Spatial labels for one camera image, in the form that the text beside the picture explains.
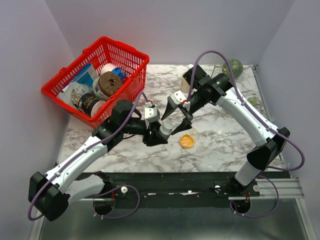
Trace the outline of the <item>small pill bottle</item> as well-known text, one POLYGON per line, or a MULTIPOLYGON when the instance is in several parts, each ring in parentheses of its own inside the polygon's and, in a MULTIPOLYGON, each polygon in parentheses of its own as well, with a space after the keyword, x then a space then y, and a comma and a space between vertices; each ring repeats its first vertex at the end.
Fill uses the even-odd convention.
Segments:
POLYGON ((159 134, 167 140, 172 134, 173 127, 171 122, 164 122, 159 128, 159 134))

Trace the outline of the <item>clear dish lid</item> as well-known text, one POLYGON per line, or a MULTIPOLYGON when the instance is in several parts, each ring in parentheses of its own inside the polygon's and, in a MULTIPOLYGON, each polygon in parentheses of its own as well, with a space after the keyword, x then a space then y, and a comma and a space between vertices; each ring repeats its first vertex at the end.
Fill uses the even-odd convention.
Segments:
POLYGON ((190 131, 189 131, 190 135, 195 139, 195 140, 198 140, 200 135, 198 133, 198 131, 195 129, 195 128, 192 128, 190 131))

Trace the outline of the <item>orange pill dish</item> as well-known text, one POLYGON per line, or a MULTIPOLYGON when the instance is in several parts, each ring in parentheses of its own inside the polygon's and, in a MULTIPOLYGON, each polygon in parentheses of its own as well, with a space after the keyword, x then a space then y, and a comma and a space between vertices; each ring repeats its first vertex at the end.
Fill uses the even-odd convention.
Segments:
POLYGON ((189 149, 195 144, 195 139, 190 134, 184 134, 180 137, 179 143, 183 148, 189 149))

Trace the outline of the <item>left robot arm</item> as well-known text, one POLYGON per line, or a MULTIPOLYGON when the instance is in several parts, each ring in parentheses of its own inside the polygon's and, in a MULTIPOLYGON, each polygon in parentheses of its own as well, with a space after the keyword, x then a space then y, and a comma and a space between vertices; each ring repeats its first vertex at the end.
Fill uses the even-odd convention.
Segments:
POLYGON ((31 176, 28 190, 29 220, 37 220, 37 217, 31 216, 33 208, 40 211, 42 217, 54 221, 74 201, 92 195, 107 197, 111 185, 102 173, 94 173, 80 181, 77 178, 92 163, 118 145, 125 134, 142 136, 142 142, 148 147, 168 143, 173 125, 170 122, 159 122, 160 112, 151 101, 146 102, 144 115, 136 106, 136 103, 129 100, 119 100, 111 115, 76 152, 45 174, 37 171, 31 176))

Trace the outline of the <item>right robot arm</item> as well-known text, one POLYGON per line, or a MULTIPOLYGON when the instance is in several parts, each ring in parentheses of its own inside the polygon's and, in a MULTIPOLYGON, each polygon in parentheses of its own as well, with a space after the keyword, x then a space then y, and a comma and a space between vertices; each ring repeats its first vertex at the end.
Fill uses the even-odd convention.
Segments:
POLYGON ((172 93, 167 98, 167 106, 162 116, 164 120, 176 109, 184 114, 181 124, 173 134, 191 129, 193 114, 206 104, 213 103, 229 113, 249 134, 255 148, 246 155, 246 162, 235 174, 230 183, 230 191, 241 196, 248 190, 249 183, 282 152, 290 131, 278 128, 264 118, 252 105, 245 106, 243 95, 237 95, 232 80, 224 73, 211 78, 199 65, 184 73, 183 79, 196 91, 187 100, 181 91, 172 93))

